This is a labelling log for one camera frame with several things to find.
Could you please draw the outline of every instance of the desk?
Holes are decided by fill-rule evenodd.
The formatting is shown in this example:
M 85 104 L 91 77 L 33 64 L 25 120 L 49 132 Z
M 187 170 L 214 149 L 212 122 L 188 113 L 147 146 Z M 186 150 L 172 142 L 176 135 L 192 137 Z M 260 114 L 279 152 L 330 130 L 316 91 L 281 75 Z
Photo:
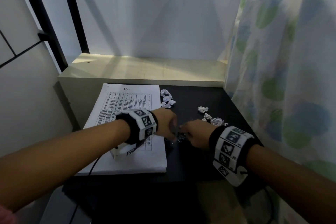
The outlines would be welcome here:
M 177 114 L 179 124 L 189 120 L 202 119 L 203 115 L 198 112 L 198 107 L 202 105 L 209 107 L 208 113 L 212 117 L 221 117 L 225 122 L 255 135 L 222 88 L 160 85 L 160 89 L 168 90 L 176 101 L 172 111 Z M 143 184 L 144 188 L 151 184 L 151 188 L 149 188 L 151 191 L 155 187 L 156 200 L 158 200 L 157 196 L 160 193 L 163 197 L 170 197 L 178 191 L 178 193 L 187 194 L 189 201 L 195 201 L 197 199 L 192 195 L 195 182 L 223 179 L 223 176 L 212 166 L 213 156 L 208 151 L 196 149 L 188 141 L 177 144 L 165 141 L 165 146 L 166 173 L 75 176 L 65 182 L 63 192 L 93 216 L 95 201 L 102 200 L 102 197 L 109 197 L 110 200 L 113 196 L 118 198 L 116 193 L 126 188 L 134 188 L 134 183 Z

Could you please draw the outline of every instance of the wristband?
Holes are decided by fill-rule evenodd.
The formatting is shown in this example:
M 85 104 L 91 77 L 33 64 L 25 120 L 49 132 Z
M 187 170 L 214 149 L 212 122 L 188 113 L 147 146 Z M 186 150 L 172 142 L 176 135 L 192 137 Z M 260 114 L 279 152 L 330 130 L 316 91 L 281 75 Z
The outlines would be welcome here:
M 113 158 L 128 156 L 139 148 L 147 137 L 155 134 L 158 129 L 156 116 L 145 109 L 123 110 L 116 114 L 116 120 L 124 120 L 130 128 L 129 138 L 111 150 Z
M 246 156 L 255 144 L 262 146 L 253 135 L 227 123 L 216 128 L 209 138 L 209 148 L 214 154 L 214 167 L 235 187 L 248 175 Z

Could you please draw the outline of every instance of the forearm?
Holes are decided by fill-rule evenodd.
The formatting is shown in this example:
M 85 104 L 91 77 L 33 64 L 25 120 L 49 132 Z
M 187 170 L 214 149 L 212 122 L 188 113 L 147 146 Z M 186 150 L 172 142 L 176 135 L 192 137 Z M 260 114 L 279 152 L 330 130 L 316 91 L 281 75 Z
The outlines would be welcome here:
M 246 166 L 309 223 L 334 221 L 335 183 L 259 145 L 249 150 Z
M 116 120 L 0 158 L 0 205 L 13 211 L 20 209 L 126 141 L 129 135 L 128 124 Z

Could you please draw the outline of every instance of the hand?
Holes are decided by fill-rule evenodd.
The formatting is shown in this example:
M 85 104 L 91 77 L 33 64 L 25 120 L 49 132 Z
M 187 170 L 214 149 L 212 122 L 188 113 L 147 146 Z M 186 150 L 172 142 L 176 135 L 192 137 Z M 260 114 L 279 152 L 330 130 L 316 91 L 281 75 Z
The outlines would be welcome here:
M 177 127 L 177 116 L 171 110 L 166 108 L 159 108 L 152 111 L 157 118 L 158 130 L 156 135 L 163 136 L 168 139 L 174 139 L 174 134 L 170 131 L 170 128 Z
M 206 121 L 191 120 L 180 126 L 180 132 L 186 133 L 194 147 L 208 149 L 210 135 L 216 128 L 217 126 Z

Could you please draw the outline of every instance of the pink object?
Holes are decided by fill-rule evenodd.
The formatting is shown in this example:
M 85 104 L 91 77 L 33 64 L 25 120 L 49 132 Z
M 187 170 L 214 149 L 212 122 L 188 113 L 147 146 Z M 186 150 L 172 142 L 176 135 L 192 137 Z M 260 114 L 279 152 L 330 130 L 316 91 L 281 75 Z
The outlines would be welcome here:
M 0 224 L 17 224 L 18 218 L 10 210 L 0 205 Z

